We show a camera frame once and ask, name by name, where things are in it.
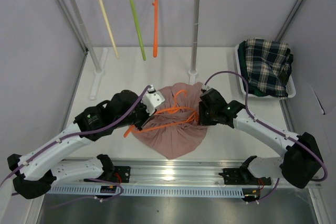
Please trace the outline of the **pink pleated skirt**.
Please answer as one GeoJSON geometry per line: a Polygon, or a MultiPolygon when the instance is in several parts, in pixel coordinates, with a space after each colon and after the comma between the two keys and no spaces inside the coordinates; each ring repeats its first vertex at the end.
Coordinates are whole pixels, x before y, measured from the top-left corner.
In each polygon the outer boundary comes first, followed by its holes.
{"type": "MultiPolygon", "coordinates": [[[[165,102],[157,109],[166,109],[174,105],[173,96],[182,89],[187,91],[187,97],[182,93],[177,97],[178,106],[192,107],[197,110],[199,115],[200,95],[202,94],[203,84],[198,82],[194,85],[186,83],[176,83],[172,86],[167,86],[160,89],[160,92],[165,98],[165,102]]],[[[190,111],[180,111],[175,115],[155,116],[150,120],[145,127],[149,128],[167,124],[171,122],[178,122],[189,117],[190,111]]],[[[201,126],[198,122],[184,123],[175,126],[169,126],[158,130],[143,132],[139,134],[132,134],[140,142],[163,155],[167,159],[176,159],[186,155],[202,143],[207,134],[207,126],[201,126]]]]}

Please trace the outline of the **plaid green white skirt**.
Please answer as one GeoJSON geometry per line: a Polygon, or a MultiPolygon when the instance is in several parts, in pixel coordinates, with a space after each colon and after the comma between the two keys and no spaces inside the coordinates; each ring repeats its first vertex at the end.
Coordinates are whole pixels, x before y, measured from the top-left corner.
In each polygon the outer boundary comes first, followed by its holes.
{"type": "Polygon", "coordinates": [[[248,83],[245,91],[257,97],[289,97],[286,86],[293,54],[287,43],[252,38],[242,41],[237,52],[241,75],[248,83]]]}

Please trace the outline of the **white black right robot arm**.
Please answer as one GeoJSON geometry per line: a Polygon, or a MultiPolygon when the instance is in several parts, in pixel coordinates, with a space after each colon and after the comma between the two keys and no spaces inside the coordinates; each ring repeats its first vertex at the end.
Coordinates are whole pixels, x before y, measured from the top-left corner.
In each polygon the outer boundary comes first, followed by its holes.
{"type": "Polygon", "coordinates": [[[233,100],[226,102],[215,89],[203,86],[199,102],[199,124],[227,125],[261,141],[278,154],[277,158],[251,156],[240,166],[240,179],[251,184],[258,178],[284,178],[303,189],[322,168],[323,159],[315,138],[279,129],[258,119],[247,107],[233,100]]]}

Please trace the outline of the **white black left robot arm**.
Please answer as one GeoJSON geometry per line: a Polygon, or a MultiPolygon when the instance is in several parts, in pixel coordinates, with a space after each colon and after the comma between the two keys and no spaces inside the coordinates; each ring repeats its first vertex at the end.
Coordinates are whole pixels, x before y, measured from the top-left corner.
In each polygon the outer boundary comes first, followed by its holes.
{"type": "Polygon", "coordinates": [[[123,90],[111,100],[86,108],[42,147],[26,155],[8,157],[15,193],[34,199],[59,184],[76,180],[114,181],[115,167],[106,154],[72,164],[61,161],[76,150],[111,135],[115,129],[135,126],[141,130],[164,101],[160,92],[147,87],[141,95],[123,90]]]}

